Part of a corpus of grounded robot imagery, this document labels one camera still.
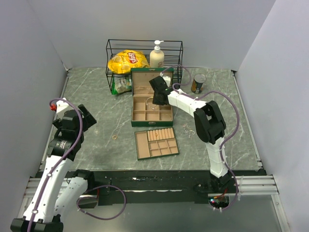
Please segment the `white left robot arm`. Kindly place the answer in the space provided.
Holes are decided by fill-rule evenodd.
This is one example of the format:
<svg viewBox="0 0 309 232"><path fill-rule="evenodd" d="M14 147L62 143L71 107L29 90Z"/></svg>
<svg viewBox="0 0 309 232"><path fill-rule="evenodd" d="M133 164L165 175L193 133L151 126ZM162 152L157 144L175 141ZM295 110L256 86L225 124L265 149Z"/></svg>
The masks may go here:
<svg viewBox="0 0 309 232"><path fill-rule="evenodd" d="M21 218L13 219L13 232L61 232L69 210L79 197L91 194L95 188L94 173L76 170L63 192L65 176L84 141L84 132L96 124L96 119L83 104L75 107L65 98L50 102L57 114L53 125L57 131L49 143L44 172L30 205Z"/></svg>

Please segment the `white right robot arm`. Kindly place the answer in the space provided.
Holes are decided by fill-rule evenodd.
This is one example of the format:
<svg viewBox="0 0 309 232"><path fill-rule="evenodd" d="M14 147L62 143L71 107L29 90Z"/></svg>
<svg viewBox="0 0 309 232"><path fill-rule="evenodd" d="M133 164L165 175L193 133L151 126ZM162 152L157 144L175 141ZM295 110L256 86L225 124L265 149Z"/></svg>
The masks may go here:
<svg viewBox="0 0 309 232"><path fill-rule="evenodd" d="M194 99L181 89L174 90L166 83L169 77L157 76L149 81L153 91L153 104L175 106L194 118L196 134L206 143L213 177L211 188L223 192L230 179L226 167L225 140L226 123L215 101Z"/></svg>

